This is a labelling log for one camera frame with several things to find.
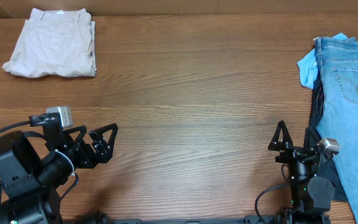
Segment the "beige shorts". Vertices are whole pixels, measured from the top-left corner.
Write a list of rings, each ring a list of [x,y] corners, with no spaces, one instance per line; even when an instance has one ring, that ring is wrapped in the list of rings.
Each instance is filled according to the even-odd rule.
[[[95,25],[86,9],[42,11],[33,8],[2,69],[26,78],[95,77]]]

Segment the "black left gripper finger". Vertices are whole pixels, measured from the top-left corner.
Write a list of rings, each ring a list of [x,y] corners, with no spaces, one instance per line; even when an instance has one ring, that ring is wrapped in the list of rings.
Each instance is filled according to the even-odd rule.
[[[108,131],[111,131],[111,135],[108,140],[105,140],[103,134]],[[91,145],[96,151],[95,159],[97,164],[108,163],[109,160],[112,159],[117,131],[118,126],[116,123],[113,123],[98,129],[94,129],[88,133],[93,140]]]
[[[78,133],[77,137],[73,139],[70,134]],[[87,128],[85,125],[77,126],[74,128],[66,129],[63,131],[63,142],[65,144],[73,145],[73,144],[81,144],[84,143],[84,136],[87,133]]]

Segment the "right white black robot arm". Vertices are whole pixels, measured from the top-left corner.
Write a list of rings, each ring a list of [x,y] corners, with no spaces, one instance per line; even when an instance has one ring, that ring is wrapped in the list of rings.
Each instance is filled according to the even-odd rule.
[[[324,147],[310,146],[315,137],[310,128],[305,130],[302,147],[294,146],[284,121],[279,121],[268,150],[278,151],[277,163],[288,167],[287,185],[291,192],[291,207],[280,210],[270,223],[329,223],[324,213],[331,209],[334,186],[330,180],[316,175],[324,161]]]

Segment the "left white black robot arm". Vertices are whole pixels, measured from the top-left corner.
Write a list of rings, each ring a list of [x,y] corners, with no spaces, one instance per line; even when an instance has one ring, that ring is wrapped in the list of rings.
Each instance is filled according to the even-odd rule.
[[[112,158],[117,124],[88,131],[45,124],[0,137],[0,223],[62,223],[59,186]]]

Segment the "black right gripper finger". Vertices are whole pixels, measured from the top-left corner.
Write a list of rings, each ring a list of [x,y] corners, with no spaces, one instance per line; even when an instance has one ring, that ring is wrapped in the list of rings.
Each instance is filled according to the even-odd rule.
[[[284,120],[281,120],[277,124],[275,134],[271,142],[268,145],[269,151],[286,151],[293,146],[290,133],[288,132],[287,126]]]
[[[303,147],[305,149],[311,149],[317,145],[321,140],[319,134],[312,128],[307,127],[305,129],[305,137],[303,142]]]

